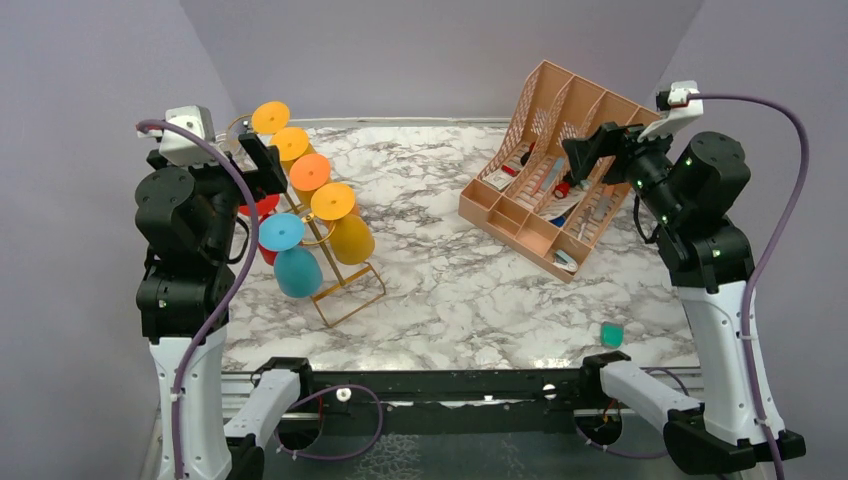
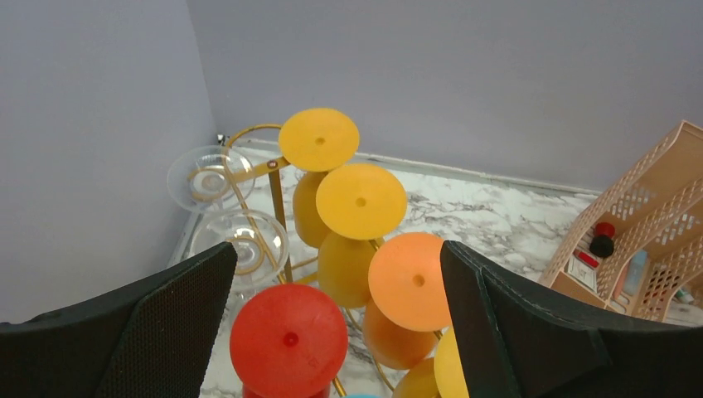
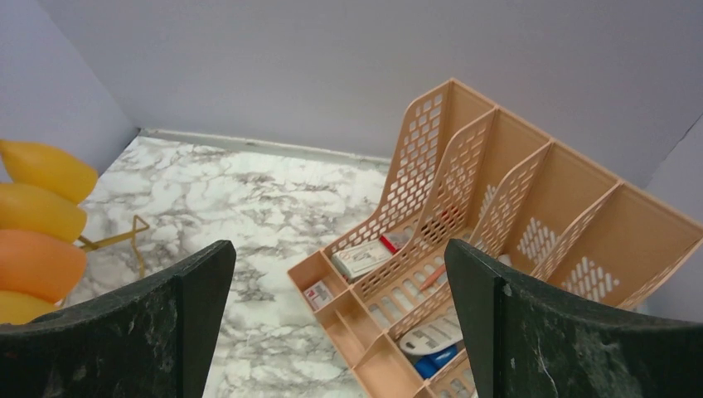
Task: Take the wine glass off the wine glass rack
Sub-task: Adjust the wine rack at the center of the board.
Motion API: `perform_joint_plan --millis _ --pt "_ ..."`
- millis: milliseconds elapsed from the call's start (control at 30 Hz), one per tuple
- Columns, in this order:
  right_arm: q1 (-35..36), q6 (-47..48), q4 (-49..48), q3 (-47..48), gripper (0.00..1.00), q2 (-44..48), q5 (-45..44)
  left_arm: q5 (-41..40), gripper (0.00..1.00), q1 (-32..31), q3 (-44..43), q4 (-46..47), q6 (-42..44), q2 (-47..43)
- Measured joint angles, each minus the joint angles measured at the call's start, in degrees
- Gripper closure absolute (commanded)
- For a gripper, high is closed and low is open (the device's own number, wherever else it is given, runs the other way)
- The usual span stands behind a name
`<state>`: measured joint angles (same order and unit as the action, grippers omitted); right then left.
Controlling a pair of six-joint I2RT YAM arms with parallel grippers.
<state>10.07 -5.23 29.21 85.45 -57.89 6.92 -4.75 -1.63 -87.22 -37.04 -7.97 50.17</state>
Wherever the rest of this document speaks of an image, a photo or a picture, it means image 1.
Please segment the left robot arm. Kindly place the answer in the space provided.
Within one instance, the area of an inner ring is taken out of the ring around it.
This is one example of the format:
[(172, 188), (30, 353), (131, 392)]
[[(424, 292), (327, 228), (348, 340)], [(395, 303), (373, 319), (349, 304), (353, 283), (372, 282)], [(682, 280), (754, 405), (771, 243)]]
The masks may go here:
[(235, 165), (179, 167), (152, 151), (152, 170), (135, 191), (135, 223), (148, 244), (136, 303), (158, 375), (162, 479), (261, 478), (283, 414), (314, 397), (309, 362), (274, 357), (236, 415), (223, 414), (223, 347), (239, 281), (229, 265), (237, 210), (287, 184), (275, 148), (252, 133), (239, 141), (255, 163), (239, 180)]

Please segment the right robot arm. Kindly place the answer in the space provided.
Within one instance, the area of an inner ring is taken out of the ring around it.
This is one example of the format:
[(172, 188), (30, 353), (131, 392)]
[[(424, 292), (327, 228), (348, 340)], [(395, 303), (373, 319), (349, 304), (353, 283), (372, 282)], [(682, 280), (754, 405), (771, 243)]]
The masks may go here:
[(669, 138), (645, 139), (640, 125), (613, 122), (562, 143), (570, 181), (610, 158), (604, 183), (630, 185), (655, 217), (658, 252), (696, 343), (703, 396), (672, 389), (617, 351), (584, 359), (578, 396), (592, 407), (623, 402), (662, 434), (673, 462), (689, 475), (802, 457), (805, 439), (776, 412), (754, 310), (744, 305), (754, 259), (747, 236), (728, 217), (750, 178), (744, 150), (711, 131), (696, 134), (677, 161), (667, 156), (670, 145)]

